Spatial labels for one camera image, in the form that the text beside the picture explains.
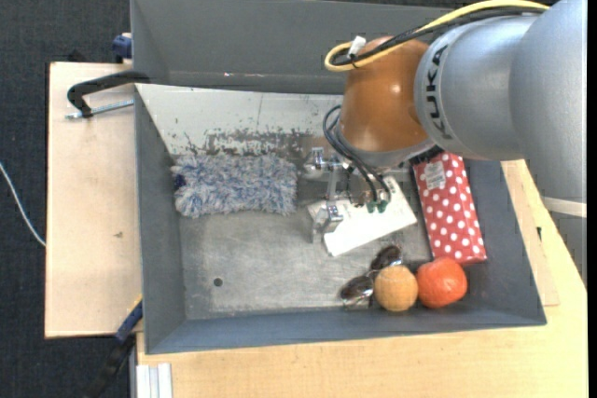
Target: tan ball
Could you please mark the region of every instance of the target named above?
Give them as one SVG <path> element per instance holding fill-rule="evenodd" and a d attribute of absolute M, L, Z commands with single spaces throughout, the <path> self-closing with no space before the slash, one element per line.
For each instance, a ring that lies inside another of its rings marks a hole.
<path fill-rule="evenodd" d="M 383 268 L 375 278 L 373 290 L 379 304 L 393 312 L 410 309 L 419 294 L 417 279 L 406 266 Z"/>

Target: white card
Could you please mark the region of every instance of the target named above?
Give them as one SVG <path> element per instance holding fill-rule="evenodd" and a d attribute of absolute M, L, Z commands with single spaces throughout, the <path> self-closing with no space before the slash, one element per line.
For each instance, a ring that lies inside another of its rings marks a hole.
<path fill-rule="evenodd" d="M 357 208 L 348 199 L 336 201 L 338 212 L 344 216 L 344 219 L 334 232 L 324 235 L 327 251 L 331 255 L 347 253 L 355 247 L 416 224 L 417 217 L 396 179 L 388 176 L 385 178 L 385 182 L 392 191 L 392 200 L 383 213 L 379 213 L 377 210 L 370 213 L 367 207 Z M 309 206 L 309 213 L 312 217 L 315 217 L 322 204 L 324 202 L 320 201 Z"/>

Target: sunglasses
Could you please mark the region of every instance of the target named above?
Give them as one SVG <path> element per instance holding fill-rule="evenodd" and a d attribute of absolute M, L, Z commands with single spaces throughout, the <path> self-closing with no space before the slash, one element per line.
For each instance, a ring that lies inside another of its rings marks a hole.
<path fill-rule="evenodd" d="M 340 298 L 344 307 L 350 308 L 368 299 L 368 306 L 373 301 L 373 283 L 383 268 L 402 264 L 402 250 L 397 245 L 389 245 L 381 249 L 371 261 L 367 273 L 350 279 L 340 289 Z"/>

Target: yellow cable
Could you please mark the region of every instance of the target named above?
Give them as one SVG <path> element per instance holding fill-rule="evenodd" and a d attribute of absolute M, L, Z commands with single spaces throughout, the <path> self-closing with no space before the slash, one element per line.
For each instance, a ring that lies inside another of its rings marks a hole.
<path fill-rule="evenodd" d="M 448 23 L 449 21 L 453 21 L 454 19 L 458 19 L 459 17 L 463 17 L 464 15 L 478 12 L 479 10 L 483 10 L 484 8 L 497 8 L 497 7 L 530 7 L 530 8 L 541 8 L 544 10 L 548 9 L 548 6 L 544 6 L 543 4 L 538 4 L 536 2 L 532 2 L 529 0 L 484 0 L 482 2 L 477 2 L 476 4 L 471 4 L 470 6 L 461 7 L 453 12 L 450 12 L 446 15 L 442 15 L 438 19 L 427 23 L 425 26 L 417 29 L 415 32 L 419 32 L 424 29 L 437 27 L 444 23 Z M 400 47 L 401 44 L 394 45 L 393 47 L 389 47 L 386 50 L 382 50 L 375 55 L 371 55 L 370 57 L 366 57 L 363 60 L 357 60 L 354 63 L 346 64 L 346 65 L 334 65 L 332 64 L 331 60 L 337 55 L 339 52 L 348 49 L 351 46 L 352 42 L 346 42 L 340 45 L 335 46 L 331 49 L 325 59 L 325 66 L 326 69 L 330 72 L 345 72 L 347 70 L 352 70 L 353 68 L 358 68 L 361 66 L 365 66 L 371 62 L 376 61 L 383 55 L 387 55 L 388 53 L 396 50 Z"/>

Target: orange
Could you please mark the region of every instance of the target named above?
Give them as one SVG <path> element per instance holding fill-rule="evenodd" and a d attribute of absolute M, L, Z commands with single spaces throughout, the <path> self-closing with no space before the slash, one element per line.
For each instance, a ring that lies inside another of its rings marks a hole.
<path fill-rule="evenodd" d="M 373 285 L 375 299 L 386 310 L 401 312 L 417 300 L 417 280 L 405 266 L 383 268 Z"/>
<path fill-rule="evenodd" d="M 445 307 L 463 298 L 468 288 L 465 270 L 454 259 L 438 257 L 423 264 L 416 274 L 419 300 L 430 309 Z"/>

